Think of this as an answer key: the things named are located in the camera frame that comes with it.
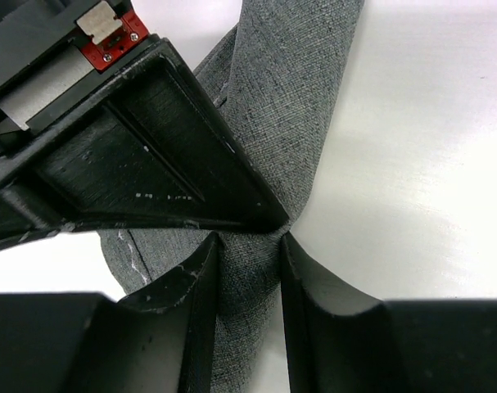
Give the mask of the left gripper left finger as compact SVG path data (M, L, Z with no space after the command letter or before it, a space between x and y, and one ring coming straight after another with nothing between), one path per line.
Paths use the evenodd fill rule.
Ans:
M221 243L120 301L0 294L0 392L207 392Z

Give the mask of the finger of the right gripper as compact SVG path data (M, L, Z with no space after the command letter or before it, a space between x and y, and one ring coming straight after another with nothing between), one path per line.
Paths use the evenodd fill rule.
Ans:
M0 117L0 251L59 233L270 233L287 213L174 46L151 37L28 130Z

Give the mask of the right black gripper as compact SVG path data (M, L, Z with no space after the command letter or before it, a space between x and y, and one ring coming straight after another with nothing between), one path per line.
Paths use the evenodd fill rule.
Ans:
M0 1L0 143L62 121L157 40L130 1Z

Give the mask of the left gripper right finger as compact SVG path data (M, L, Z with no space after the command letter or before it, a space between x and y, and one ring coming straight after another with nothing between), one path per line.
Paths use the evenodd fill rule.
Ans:
M293 392L497 392L497 300L379 300L280 244Z

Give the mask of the grey cloth napkin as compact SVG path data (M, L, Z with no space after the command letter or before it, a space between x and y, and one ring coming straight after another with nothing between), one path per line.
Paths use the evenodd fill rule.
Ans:
M363 4L245 1L194 73L291 222L309 199ZM243 392L268 331L287 226L222 233L210 390Z

